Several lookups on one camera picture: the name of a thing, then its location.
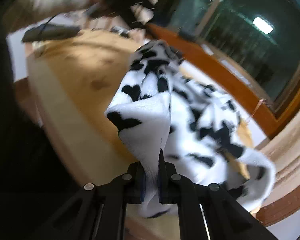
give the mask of wooden table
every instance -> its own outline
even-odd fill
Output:
[[[105,31],[28,47],[27,66],[44,129],[59,158],[80,184],[109,183],[127,171],[134,157],[104,116],[140,44]],[[128,205],[126,227],[142,239],[180,239],[178,217],[143,219]]]

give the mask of window pane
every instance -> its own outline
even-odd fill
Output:
[[[213,0],[180,0],[170,26],[193,34]]]
[[[300,61],[300,11],[289,0],[221,0],[200,34],[275,100]]]

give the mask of black device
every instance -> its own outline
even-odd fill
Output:
[[[159,155],[159,198],[177,204],[181,240],[277,240],[259,221],[216,183],[202,186],[176,172]],[[29,240],[124,239],[126,205],[141,204],[145,172],[140,163],[109,184],[86,184]]]

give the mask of person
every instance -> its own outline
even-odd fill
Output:
[[[24,239],[79,189],[44,131],[15,99],[5,37],[48,17],[104,0],[15,0],[0,24],[0,239]]]

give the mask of black and white cloth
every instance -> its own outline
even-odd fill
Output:
[[[250,212],[270,194],[274,164],[240,141],[236,133],[240,113],[231,96],[184,78],[178,71],[182,60],[179,52],[161,40],[139,48],[105,112],[145,169],[146,196],[140,215],[177,212],[175,205],[159,203],[160,149],[178,173],[197,184],[222,184]],[[251,178],[246,181],[234,171],[220,149],[247,164]]]

